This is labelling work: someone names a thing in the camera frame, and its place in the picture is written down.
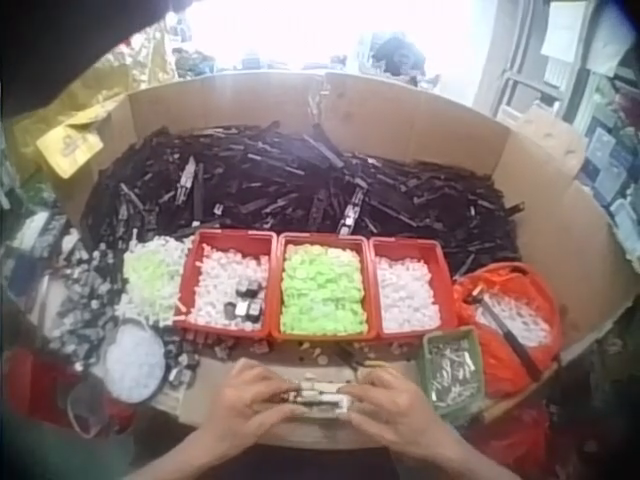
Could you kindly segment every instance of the finger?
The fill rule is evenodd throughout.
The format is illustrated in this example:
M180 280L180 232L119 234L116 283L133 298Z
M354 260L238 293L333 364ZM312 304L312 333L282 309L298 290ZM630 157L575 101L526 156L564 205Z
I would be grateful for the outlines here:
M393 443L393 432L386 425L357 412L347 412L345 418L351 425L386 446Z
M374 385L376 387L388 389L397 389L402 387L403 382L406 381L404 377L390 367L367 369L358 377L358 380L361 384Z
M265 380L253 385L247 385L243 387L244 394L246 395L247 403L254 405L259 402L277 397L287 392L294 392L300 387L292 382L286 380Z
M245 384L252 384L262 380L281 380L286 381L273 370L270 370L260 364L256 364L253 368L249 368L236 376L236 381Z
M385 389L372 385L345 385L338 390L359 402L367 403L385 412L394 410L393 396Z
M231 369L230 376L236 377L236 376L240 375L243 372L246 372L248 370L252 370L252 369L260 367L260 366L261 365L258 362L256 362L255 360L250 360L248 358L241 358L240 360L238 360L236 362L236 364Z
M262 413L257 414L251 420L249 425L257 437L263 435L274 425L281 423L288 418L304 414L306 409L299 405L283 404L270 408Z

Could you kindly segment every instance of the yellow plastic bag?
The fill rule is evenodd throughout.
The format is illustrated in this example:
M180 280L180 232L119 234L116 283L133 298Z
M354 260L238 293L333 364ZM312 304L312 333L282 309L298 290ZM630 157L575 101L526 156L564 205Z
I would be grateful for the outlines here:
M102 148L93 125L122 95L176 78L163 21L118 45L49 106L8 120L9 159L21 179L42 165L69 178Z

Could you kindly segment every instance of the orange plastic bag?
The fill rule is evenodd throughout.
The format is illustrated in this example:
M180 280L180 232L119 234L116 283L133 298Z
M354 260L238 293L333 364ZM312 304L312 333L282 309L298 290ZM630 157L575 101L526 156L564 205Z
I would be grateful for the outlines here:
M487 395L494 398L513 395L527 388L532 381L502 335L479 323L477 307L464 301L478 285L483 285L487 292L509 296L528 306L549 325L549 342L527 348L542 371L551 367L562 347L558 307L540 276L523 263L495 263L466 275L454 286L458 321L461 325L472 325L478 331Z
M472 429L466 438L484 455L523 478L539 478L549 467L549 414L542 404L517 407L489 425Z

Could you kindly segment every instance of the person's right hand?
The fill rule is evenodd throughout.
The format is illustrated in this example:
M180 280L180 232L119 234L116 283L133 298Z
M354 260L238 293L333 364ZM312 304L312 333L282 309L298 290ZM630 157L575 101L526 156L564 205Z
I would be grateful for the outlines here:
M398 453L443 463L454 460L464 441L435 412L410 380L392 368L363 370L359 383L340 389L356 402L346 419Z

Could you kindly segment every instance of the person's left hand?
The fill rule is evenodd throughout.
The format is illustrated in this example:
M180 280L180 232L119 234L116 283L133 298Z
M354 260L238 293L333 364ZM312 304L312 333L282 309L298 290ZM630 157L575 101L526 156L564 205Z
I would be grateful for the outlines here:
M239 454L274 425L304 413L300 406L269 403L298 388L259 363L241 359L214 398L204 423L194 432L192 446L211 465Z

